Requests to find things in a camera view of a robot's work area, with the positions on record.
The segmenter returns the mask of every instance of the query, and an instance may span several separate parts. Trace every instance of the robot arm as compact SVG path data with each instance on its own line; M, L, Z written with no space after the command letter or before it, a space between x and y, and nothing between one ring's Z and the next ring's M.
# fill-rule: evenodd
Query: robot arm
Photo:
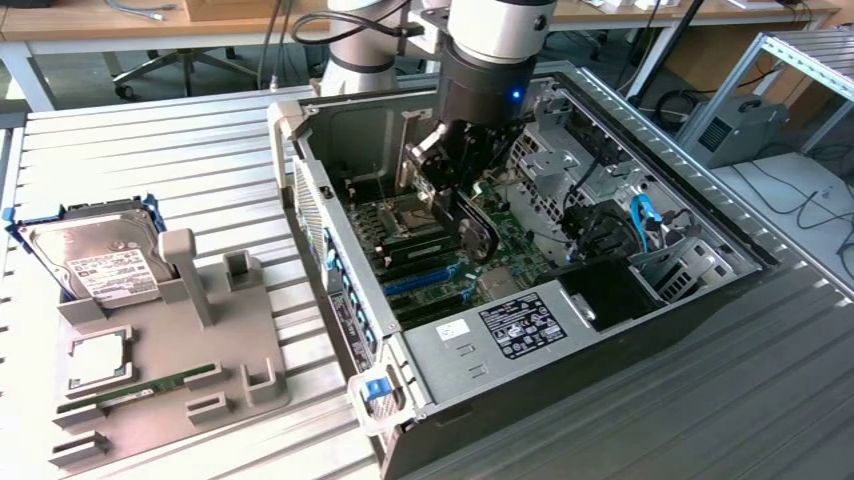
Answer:
M407 148L403 171L472 259L490 260L498 232L468 198L522 132L522 102L555 0L456 0L442 54L436 128Z

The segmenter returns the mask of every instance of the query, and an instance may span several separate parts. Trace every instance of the hard drive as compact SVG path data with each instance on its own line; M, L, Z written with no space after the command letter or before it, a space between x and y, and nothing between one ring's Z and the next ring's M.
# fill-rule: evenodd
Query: hard drive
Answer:
M7 231L59 282L69 300L93 298L117 308L160 297L157 283L175 278L157 256L163 220L152 196L103 204L4 212Z

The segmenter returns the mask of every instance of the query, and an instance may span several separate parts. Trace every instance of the green circuit board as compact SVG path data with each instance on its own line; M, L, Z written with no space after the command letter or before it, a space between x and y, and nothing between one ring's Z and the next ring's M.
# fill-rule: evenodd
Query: green circuit board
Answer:
M459 249L458 240L452 240L452 243L443 244L443 247L447 245L447 250L424 255L427 258L419 262L412 262L403 267L387 266L387 259L383 258L382 253L378 253L378 245L398 238L442 235L442 227L435 223L414 194L351 205L348 218L383 287L419 278L444 268L455 268L455 274L446 281L387 296L404 328L412 328L443 318L455 309L459 311L495 300L478 285L478 278L490 270L506 267L519 290L524 290L534 286L536 278L550 268L548 260L534 242L526 238L526 231L512 214L499 210L498 194L488 190L474 201L490 216L500 239L492 259L483 265L468 259ZM423 270L410 272L419 263L424 265Z

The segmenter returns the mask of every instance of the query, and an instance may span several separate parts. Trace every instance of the chair wheel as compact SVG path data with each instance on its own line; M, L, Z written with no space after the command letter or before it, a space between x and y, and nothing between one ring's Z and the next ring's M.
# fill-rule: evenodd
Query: chair wheel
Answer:
M129 85L119 85L115 89L116 95L123 100L135 101L139 97L133 94L133 88Z

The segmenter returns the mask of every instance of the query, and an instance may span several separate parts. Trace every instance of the white sticker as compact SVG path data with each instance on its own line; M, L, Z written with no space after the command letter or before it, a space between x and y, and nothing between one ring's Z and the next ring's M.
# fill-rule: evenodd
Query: white sticker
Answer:
M439 338L443 342L447 342L450 339L459 337L462 334L468 333L468 325L466 324L466 320L462 318L459 320L454 320L444 325L439 325L436 327L436 332L439 332Z
M69 260L68 267L92 298L100 302L157 289L139 249Z

